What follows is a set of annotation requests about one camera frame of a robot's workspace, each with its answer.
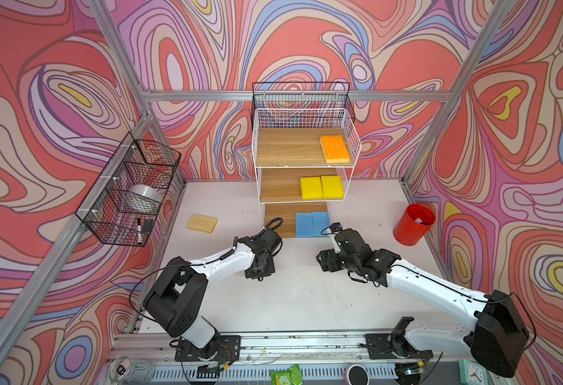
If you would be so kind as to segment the blue sponge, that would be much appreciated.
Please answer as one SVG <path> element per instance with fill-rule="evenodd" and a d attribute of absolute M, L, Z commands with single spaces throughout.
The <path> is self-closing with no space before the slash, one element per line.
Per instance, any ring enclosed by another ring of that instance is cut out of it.
<path fill-rule="evenodd" d="M 295 234 L 297 238 L 314 237 L 313 213 L 295 214 Z"/>
<path fill-rule="evenodd" d="M 313 212 L 313 237 L 326 237 L 331 231 L 331 220 L 328 212 Z"/>

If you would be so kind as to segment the orange sponge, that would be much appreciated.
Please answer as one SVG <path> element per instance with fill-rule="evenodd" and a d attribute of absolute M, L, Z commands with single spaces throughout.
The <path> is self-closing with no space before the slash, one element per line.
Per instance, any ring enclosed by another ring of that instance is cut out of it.
<path fill-rule="evenodd" d="M 350 163 L 351 156 L 343 135 L 321 136 L 320 144 L 325 162 L 328 165 Z"/>

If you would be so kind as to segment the beige sponge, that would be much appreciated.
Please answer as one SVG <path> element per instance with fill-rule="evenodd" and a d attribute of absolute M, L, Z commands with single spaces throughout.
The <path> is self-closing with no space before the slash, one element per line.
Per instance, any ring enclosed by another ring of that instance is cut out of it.
<path fill-rule="evenodd" d="M 187 229 L 212 234 L 216 228 L 218 219 L 201 214 L 193 214 L 186 225 Z"/>

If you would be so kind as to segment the white wire wooden shelf rack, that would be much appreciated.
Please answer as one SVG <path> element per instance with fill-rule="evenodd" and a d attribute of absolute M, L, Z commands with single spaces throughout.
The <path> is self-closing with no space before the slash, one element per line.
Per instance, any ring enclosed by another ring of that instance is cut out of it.
<path fill-rule="evenodd" d="M 328 162 L 323 136 L 340 136 L 349 159 Z M 362 150 L 351 112 L 341 107 L 258 107 L 251 149 L 262 220 L 281 218 L 281 237 L 296 237 L 298 213 L 327 212 L 331 221 L 339 218 Z M 303 199 L 301 179 L 320 176 L 340 177 L 342 197 Z"/>

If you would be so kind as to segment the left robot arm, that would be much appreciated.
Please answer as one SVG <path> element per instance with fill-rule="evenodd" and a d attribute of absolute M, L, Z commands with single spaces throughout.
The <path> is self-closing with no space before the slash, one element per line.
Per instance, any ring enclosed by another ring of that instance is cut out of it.
<path fill-rule="evenodd" d="M 207 258 L 172 259 L 160 270 L 145 295 L 143 306 L 153 321 L 173 338 L 181 337 L 209 357 L 219 347 L 219 332 L 200 316 L 209 286 L 232 275 L 261 281 L 275 272 L 273 258 L 282 248 L 274 229 L 264 228 L 251 237 L 236 237 L 233 245 Z"/>

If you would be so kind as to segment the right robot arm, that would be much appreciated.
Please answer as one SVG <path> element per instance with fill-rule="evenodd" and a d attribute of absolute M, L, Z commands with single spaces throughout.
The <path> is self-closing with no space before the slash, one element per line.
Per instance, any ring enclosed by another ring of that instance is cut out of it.
<path fill-rule="evenodd" d="M 373 250 L 358 231 L 343 229 L 339 223 L 321 234 L 330 237 L 334 245 L 316 257 L 322 271 L 345 270 L 354 282 L 411 295 L 454 320 L 433 324 L 403 317 L 389 333 L 386 347 L 374 350 L 376 354 L 405 359 L 440 351 L 470 356 L 500 377 L 515 376 L 532 341 L 520 314 L 524 307 L 511 294 L 499 290 L 486 294 L 448 282 L 390 250 Z"/>

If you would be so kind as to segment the yellow sponge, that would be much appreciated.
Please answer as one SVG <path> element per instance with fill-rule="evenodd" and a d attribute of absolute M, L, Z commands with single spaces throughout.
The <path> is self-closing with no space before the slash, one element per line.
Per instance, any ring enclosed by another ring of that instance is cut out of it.
<path fill-rule="evenodd" d="M 304 201 L 323 199 L 323 187 L 320 176 L 302 177 L 300 179 L 301 195 Z"/>
<path fill-rule="evenodd" d="M 321 176 L 323 200 L 341 200 L 345 190 L 340 176 Z"/>

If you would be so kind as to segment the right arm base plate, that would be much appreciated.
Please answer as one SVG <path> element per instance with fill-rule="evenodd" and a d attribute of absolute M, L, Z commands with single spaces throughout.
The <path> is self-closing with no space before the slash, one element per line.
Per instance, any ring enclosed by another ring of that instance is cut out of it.
<path fill-rule="evenodd" d="M 366 349 L 370 359 L 426 360 L 432 359 L 432 351 L 414 349 L 404 337 L 389 334 L 367 334 L 359 347 Z"/>

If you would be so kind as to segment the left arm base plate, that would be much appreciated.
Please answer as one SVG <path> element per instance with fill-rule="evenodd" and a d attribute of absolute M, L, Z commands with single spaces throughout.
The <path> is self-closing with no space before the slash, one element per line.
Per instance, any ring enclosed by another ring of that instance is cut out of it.
<path fill-rule="evenodd" d="M 231 364 L 240 358 L 240 335 L 214 335 L 203 348 L 196 347 L 187 339 L 172 341 L 176 348 L 175 360 L 180 363 L 218 362 Z"/>

